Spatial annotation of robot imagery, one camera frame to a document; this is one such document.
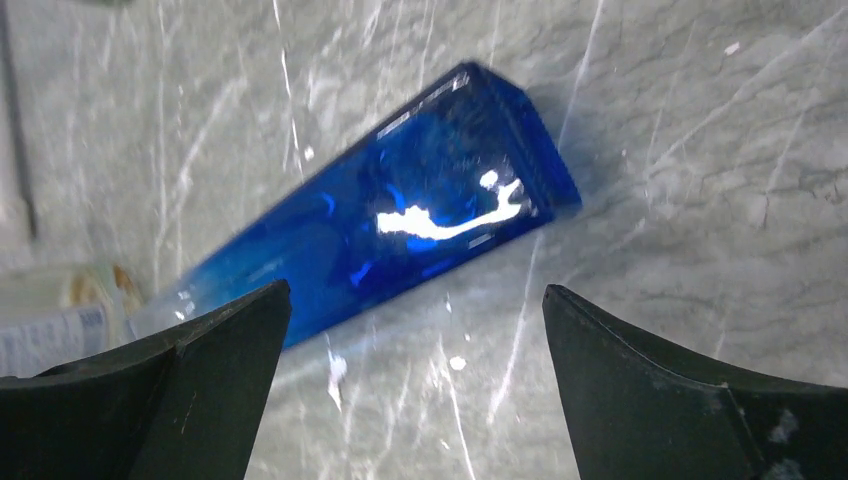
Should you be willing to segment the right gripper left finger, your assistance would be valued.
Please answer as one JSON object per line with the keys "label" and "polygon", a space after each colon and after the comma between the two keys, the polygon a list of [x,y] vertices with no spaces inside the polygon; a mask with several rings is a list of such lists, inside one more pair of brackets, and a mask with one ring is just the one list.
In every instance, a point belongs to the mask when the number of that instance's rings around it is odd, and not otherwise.
{"label": "right gripper left finger", "polygon": [[1,381],[5,479],[241,479],[291,316],[276,280],[127,345]]}

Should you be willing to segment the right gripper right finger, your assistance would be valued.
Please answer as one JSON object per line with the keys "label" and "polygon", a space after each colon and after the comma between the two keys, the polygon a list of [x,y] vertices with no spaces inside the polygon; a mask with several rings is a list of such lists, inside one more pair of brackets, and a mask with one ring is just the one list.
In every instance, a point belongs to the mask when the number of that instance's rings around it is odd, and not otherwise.
{"label": "right gripper right finger", "polygon": [[549,285],[543,315],[584,479],[843,479],[847,392],[684,348]]}

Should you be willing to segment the clear stoppered glass bottle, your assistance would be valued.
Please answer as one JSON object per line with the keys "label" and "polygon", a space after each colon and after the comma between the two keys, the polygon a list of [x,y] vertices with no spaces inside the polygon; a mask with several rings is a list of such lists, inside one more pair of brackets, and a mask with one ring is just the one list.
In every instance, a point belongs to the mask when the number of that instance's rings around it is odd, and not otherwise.
{"label": "clear stoppered glass bottle", "polygon": [[462,62],[162,291],[136,337],[272,281],[299,344],[577,212],[582,201],[529,96]]}

